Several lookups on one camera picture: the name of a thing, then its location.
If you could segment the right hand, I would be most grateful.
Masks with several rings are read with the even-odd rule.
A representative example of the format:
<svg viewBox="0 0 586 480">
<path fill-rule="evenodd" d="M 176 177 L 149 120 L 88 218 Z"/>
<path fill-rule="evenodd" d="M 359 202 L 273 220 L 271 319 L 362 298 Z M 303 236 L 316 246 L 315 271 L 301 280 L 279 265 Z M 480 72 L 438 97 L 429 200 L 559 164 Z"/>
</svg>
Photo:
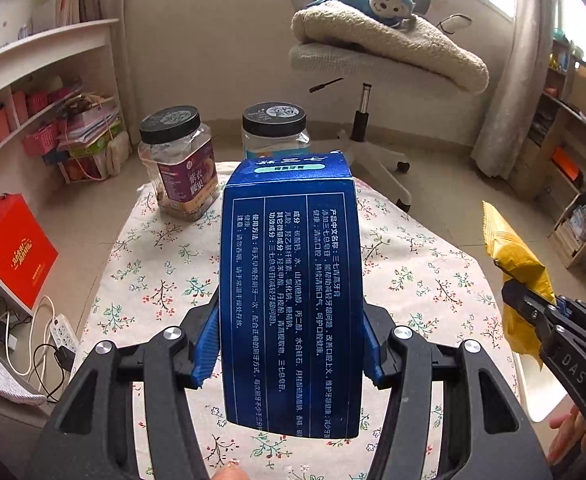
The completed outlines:
<svg viewBox="0 0 586 480">
<path fill-rule="evenodd" d="M 576 405 L 564 415 L 550 419 L 549 426 L 556 434 L 549 446 L 547 461 L 557 464 L 570 450 L 578 444 L 581 451 L 586 447 L 586 420 Z"/>
</svg>

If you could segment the left hand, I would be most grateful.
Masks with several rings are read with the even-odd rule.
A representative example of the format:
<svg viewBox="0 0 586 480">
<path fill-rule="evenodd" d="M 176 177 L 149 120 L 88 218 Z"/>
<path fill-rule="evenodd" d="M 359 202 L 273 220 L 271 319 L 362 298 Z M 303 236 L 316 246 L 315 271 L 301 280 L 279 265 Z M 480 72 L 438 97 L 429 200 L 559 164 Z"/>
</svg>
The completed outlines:
<svg viewBox="0 0 586 480">
<path fill-rule="evenodd" d="M 250 480 L 250 477 L 240 466 L 229 464 L 219 468 L 211 480 Z"/>
</svg>

